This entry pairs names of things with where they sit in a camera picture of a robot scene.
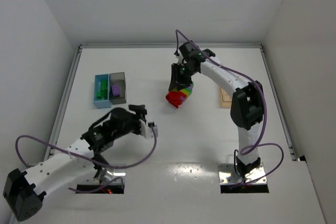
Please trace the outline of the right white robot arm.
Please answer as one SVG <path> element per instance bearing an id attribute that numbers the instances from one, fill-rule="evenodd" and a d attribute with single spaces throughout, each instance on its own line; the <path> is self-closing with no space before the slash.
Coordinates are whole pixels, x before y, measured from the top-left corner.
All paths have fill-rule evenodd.
<path id="1" fill-rule="evenodd" d="M 260 166 L 258 134 L 264 117 L 263 87 L 236 74 L 224 70 L 220 60 L 209 49 L 199 50 L 190 42 L 178 47 L 178 61 L 171 65 L 171 82 L 166 100 L 178 108 L 191 95 L 196 73 L 213 80 L 231 98 L 230 117 L 238 127 L 239 153 L 236 157 L 236 172 L 245 177 Z"/>

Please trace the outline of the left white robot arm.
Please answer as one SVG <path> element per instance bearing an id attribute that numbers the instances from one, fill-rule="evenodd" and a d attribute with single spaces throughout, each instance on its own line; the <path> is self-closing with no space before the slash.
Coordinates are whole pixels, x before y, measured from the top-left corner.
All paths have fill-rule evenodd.
<path id="1" fill-rule="evenodd" d="M 55 192 L 68 189 L 79 193 L 74 184 L 87 179 L 98 179 L 100 188 L 108 186 L 104 178 L 109 169 L 135 167 L 150 155 L 130 165 L 111 165 L 102 153 L 114 141 L 128 134 L 158 139 L 158 128 L 146 120 L 145 105 L 130 104 L 127 109 L 114 108 L 92 123 L 88 130 L 66 149 L 50 143 L 47 146 L 57 150 L 49 159 L 35 165 L 24 164 L 25 169 L 14 169 L 8 173 L 3 197 L 18 222 L 26 221 L 43 207 L 47 198 Z"/>

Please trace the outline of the multicolour lego tower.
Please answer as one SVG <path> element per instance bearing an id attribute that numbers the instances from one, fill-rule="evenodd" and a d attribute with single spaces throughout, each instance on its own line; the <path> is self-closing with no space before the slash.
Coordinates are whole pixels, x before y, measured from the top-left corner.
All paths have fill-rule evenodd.
<path id="1" fill-rule="evenodd" d="M 179 90 L 179 105 L 182 105 L 192 94 L 194 83 L 192 82 L 187 88 Z"/>

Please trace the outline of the purple rounded lego brick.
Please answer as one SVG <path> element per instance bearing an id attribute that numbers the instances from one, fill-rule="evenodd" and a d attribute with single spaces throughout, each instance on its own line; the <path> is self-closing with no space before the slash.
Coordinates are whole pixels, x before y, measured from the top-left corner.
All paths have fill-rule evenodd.
<path id="1" fill-rule="evenodd" d="M 121 94 L 121 89 L 117 84 L 111 86 L 111 96 L 112 97 L 119 97 Z"/>

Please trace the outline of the red rounded lego brick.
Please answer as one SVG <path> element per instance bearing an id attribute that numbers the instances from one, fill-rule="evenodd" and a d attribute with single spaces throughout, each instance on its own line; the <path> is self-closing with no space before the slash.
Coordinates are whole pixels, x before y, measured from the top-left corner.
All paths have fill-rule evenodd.
<path id="1" fill-rule="evenodd" d="M 179 106 L 184 102 L 185 96 L 181 91 L 169 91 L 165 96 L 167 102 L 173 105 L 175 108 L 179 108 Z"/>

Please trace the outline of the green square lego brick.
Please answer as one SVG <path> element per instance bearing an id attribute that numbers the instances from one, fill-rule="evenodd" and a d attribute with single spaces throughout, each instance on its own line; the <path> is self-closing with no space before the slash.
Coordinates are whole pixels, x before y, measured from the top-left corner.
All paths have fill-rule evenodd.
<path id="1" fill-rule="evenodd" d="M 108 80 L 101 80 L 100 82 L 100 92 L 108 92 Z"/>

